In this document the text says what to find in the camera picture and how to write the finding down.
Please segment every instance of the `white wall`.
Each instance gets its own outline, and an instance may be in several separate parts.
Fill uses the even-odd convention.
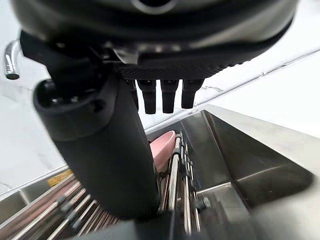
[[[20,26],[9,0],[0,8],[0,64],[6,45],[19,37]],[[20,57],[21,79],[0,74],[0,193],[65,164],[31,105],[32,89],[49,77],[46,68]]]
[[[0,59],[6,44],[19,36],[19,24],[9,0],[1,1]],[[320,48],[320,1],[302,0],[292,27],[272,49],[242,65],[206,79],[197,92],[195,104],[209,100],[230,86],[259,75],[279,63]],[[320,137],[320,102],[318,64],[314,55],[286,69],[225,94],[211,104],[258,119]],[[9,81],[0,74],[0,193],[16,187],[64,164],[60,154],[44,130],[32,104],[32,89],[49,77],[45,67],[20,58],[21,79]],[[147,128],[171,117],[163,114],[158,84],[157,114],[145,115],[139,95],[141,120]],[[175,112],[181,111],[181,86],[176,94]]]

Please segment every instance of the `metal dish rack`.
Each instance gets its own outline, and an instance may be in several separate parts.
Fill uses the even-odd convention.
[[[176,135],[175,149],[166,172],[159,175],[159,214],[183,212],[185,232],[200,232],[199,209],[193,162],[183,133]],[[0,225],[0,240],[55,240],[79,237],[106,229],[121,220],[105,212],[72,174],[46,191]]]

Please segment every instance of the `faucet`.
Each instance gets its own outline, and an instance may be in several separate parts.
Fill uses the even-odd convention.
[[[20,41],[13,40],[5,48],[4,52],[4,63],[5,63],[5,77],[9,80],[17,80],[19,75],[19,70],[17,67],[17,57],[21,50]]]

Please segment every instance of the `yellow label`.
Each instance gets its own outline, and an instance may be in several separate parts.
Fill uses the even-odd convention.
[[[50,187],[53,187],[54,185],[57,185],[58,183],[60,183],[63,179],[65,179],[66,177],[68,177],[70,174],[72,174],[72,171],[69,169],[67,171],[64,171],[52,178],[49,178],[47,180],[48,184]]]

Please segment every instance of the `pink dish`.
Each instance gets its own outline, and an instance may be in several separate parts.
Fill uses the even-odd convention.
[[[163,172],[166,170],[168,160],[170,159],[175,148],[175,143],[175,131],[168,131],[150,143],[153,161],[158,172]]]

